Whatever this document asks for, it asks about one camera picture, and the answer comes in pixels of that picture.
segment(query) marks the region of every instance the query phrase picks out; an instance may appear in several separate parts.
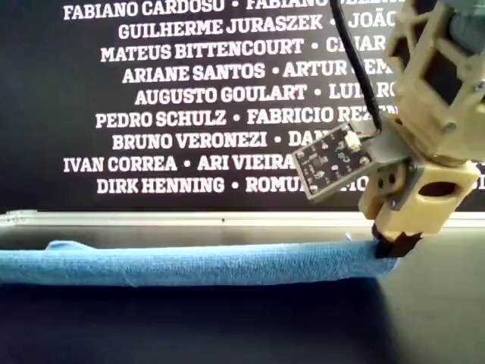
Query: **electronic component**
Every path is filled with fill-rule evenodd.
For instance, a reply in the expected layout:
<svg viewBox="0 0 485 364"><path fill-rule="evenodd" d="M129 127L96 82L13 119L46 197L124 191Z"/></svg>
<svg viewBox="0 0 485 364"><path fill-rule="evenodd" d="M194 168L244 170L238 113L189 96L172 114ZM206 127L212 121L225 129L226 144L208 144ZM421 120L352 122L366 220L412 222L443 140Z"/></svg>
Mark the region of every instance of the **electronic component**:
<svg viewBox="0 0 485 364"><path fill-rule="evenodd" d="M351 124L343 124L293 154L307 198L318 202L374 165Z"/></svg>

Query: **blue fabric tube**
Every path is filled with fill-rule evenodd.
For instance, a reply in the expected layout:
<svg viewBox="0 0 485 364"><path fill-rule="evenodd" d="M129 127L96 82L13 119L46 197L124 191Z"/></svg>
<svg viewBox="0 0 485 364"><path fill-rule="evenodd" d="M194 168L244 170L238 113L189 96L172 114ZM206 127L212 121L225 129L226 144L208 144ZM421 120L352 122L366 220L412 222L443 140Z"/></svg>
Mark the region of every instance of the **blue fabric tube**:
<svg viewBox="0 0 485 364"><path fill-rule="evenodd" d="M55 241L46 250L0 251L0 283L56 286L248 286L385 275L374 241L154 249L94 249Z"/></svg>

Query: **dark table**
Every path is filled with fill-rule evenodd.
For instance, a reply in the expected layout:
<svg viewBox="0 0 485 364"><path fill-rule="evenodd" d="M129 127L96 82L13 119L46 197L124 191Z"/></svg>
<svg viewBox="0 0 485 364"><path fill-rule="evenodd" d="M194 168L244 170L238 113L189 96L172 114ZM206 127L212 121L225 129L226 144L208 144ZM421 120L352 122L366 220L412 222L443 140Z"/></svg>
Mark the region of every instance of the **dark table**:
<svg viewBox="0 0 485 364"><path fill-rule="evenodd" d="M354 238L366 229L346 229ZM2 249L343 240L329 228L21 228ZM0 289L0 362L350 364L485 362L484 231L420 244L389 277L286 287Z"/></svg>

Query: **gray plastic part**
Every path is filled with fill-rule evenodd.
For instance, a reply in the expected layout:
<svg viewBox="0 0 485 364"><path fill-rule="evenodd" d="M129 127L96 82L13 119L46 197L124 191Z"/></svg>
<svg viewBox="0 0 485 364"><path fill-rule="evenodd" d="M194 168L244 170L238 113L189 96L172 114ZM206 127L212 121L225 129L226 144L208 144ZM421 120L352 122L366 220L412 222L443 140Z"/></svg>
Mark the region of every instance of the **gray plastic part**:
<svg viewBox="0 0 485 364"><path fill-rule="evenodd" d="M485 17L456 14L449 25L449 35L468 51L481 53L485 48Z"/></svg>
<svg viewBox="0 0 485 364"><path fill-rule="evenodd" d="M440 0L440 3L463 15L485 15L485 0Z"/></svg>

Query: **mounting hole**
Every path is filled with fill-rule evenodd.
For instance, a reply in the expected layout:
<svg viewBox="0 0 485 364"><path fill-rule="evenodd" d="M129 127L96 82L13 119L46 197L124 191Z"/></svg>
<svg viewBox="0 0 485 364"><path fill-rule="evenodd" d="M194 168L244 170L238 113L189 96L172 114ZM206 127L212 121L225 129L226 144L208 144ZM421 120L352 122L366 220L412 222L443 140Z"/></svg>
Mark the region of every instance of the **mounting hole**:
<svg viewBox="0 0 485 364"><path fill-rule="evenodd" d="M454 195L458 191L458 185L451 182L433 182L423 186L419 194L429 197L444 197Z"/></svg>

